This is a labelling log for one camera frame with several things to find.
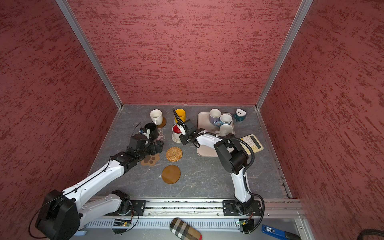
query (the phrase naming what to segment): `purple mug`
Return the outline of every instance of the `purple mug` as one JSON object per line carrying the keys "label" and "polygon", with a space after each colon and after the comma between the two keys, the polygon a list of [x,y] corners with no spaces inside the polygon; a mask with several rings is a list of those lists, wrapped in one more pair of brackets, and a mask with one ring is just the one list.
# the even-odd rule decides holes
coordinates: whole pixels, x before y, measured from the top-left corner
{"label": "purple mug", "polygon": [[215,125],[216,122],[220,121],[221,112],[219,109],[212,109],[209,111],[209,122]]}

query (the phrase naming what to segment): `yellow mug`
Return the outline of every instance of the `yellow mug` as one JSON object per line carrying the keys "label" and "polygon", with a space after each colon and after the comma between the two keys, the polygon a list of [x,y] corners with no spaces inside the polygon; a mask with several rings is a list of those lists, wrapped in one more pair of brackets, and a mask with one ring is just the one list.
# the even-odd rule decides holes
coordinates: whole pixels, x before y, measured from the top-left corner
{"label": "yellow mug", "polygon": [[182,120],[183,122],[185,122],[185,119],[186,119],[185,111],[184,111],[183,109],[178,109],[178,110],[176,110],[176,113],[177,113],[177,115],[181,118],[181,120]]}

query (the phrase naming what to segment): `mug handle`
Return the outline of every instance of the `mug handle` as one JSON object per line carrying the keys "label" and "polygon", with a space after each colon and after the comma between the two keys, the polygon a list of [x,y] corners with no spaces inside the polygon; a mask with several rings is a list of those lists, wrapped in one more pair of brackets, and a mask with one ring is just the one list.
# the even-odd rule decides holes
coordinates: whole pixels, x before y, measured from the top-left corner
{"label": "mug handle", "polygon": [[221,120],[220,120],[220,121],[217,121],[217,122],[215,122],[215,126],[216,126],[216,127],[220,127],[220,126],[221,126],[221,125],[223,125],[223,124],[224,124],[224,123],[223,123]]}

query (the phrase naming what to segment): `red wallpaper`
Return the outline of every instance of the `red wallpaper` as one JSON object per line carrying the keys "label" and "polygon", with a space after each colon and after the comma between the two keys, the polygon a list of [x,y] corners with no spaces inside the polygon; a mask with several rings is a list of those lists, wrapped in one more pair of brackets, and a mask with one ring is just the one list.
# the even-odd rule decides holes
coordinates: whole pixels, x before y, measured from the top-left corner
{"label": "red wallpaper", "polygon": [[262,106],[316,239],[384,230],[383,11],[315,0]]}
{"label": "red wallpaper", "polygon": [[44,196],[87,175],[117,108],[54,0],[0,1],[0,42],[0,236],[32,239]]}
{"label": "red wallpaper", "polygon": [[68,0],[125,104],[257,102],[301,0]]}

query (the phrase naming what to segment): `robotic arm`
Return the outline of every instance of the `robotic arm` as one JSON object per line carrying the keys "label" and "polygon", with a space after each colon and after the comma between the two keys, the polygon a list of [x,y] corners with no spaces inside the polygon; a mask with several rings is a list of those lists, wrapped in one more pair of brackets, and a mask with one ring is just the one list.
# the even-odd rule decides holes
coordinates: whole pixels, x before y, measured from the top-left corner
{"label": "robotic arm", "polygon": [[[254,160],[252,149],[233,134],[217,136],[204,129],[197,129],[190,120],[183,122],[175,111],[174,114],[182,132],[180,140],[183,145],[192,142],[196,146],[206,145],[216,150],[224,169],[231,174],[235,187],[235,207],[240,215],[247,215],[251,211],[255,195],[249,191],[246,173]],[[35,227],[51,240],[67,240],[85,224],[105,214],[117,211],[120,215],[126,215],[133,207],[129,196],[119,190],[97,201],[87,201],[111,181],[127,173],[147,155],[162,152],[164,143],[156,141],[157,136],[155,124],[145,125],[140,129],[140,134],[131,136],[126,151],[110,157],[108,163],[99,170],[62,192],[53,190],[48,193]],[[240,143],[251,151],[252,159],[249,164],[248,154]]]}

